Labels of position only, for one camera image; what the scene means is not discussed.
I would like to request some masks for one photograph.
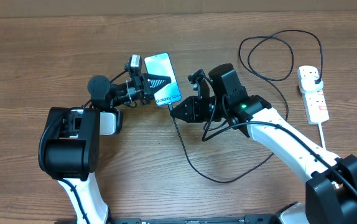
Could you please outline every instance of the white plug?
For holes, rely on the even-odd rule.
[[[322,132],[322,123],[329,120],[327,102],[323,95],[323,81],[315,84],[319,78],[317,68],[309,65],[301,66],[297,70],[299,88],[302,92],[305,114],[309,124],[317,124],[320,130],[322,147],[325,149],[325,140]]]
[[[313,66],[303,65],[299,67],[297,77],[299,78],[299,88],[302,93],[313,93],[323,88],[322,80],[318,84],[315,83],[320,78],[320,75],[318,74],[318,69]]]

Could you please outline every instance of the white power strip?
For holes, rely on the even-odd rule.
[[[322,132],[322,123],[329,120],[327,102],[320,85],[314,85],[315,77],[319,77],[317,68],[309,65],[301,66],[297,70],[299,88],[307,85],[307,91],[302,91],[303,102],[307,121],[309,124],[317,124],[320,130],[322,147],[325,148],[325,140]]]

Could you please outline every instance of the robotic hand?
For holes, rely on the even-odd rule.
[[[112,220],[101,198],[94,171],[98,163],[99,135],[118,134],[122,113],[114,107],[139,100],[148,104],[153,94],[170,83],[170,78],[141,73],[141,58],[133,55],[125,71],[131,81],[112,84],[106,77],[93,77],[88,84],[90,108],[51,108],[39,144],[39,166],[67,191],[78,224],[357,224],[357,158],[345,159],[319,147],[288,124],[260,96],[248,96],[232,64],[216,67],[206,77],[199,70],[188,79],[197,96],[190,96],[170,115],[188,123],[227,120],[227,129],[239,129],[282,159],[306,186],[306,203],[294,203],[275,215],[245,215],[242,218],[193,220]],[[214,96],[210,96],[208,83]],[[334,189],[332,182],[343,184]]]
[[[77,215],[71,223],[112,223],[94,174],[100,135],[119,134],[123,116],[116,106],[134,102],[133,108],[136,100],[149,104],[154,93],[171,82],[170,77],[141,73],[141,65],[140,55],[133,55],[125,65],[131,80],[119,85],[101,75],[91,78],[89,108],[49,111],[39,143],[39,166],[67,191]]]

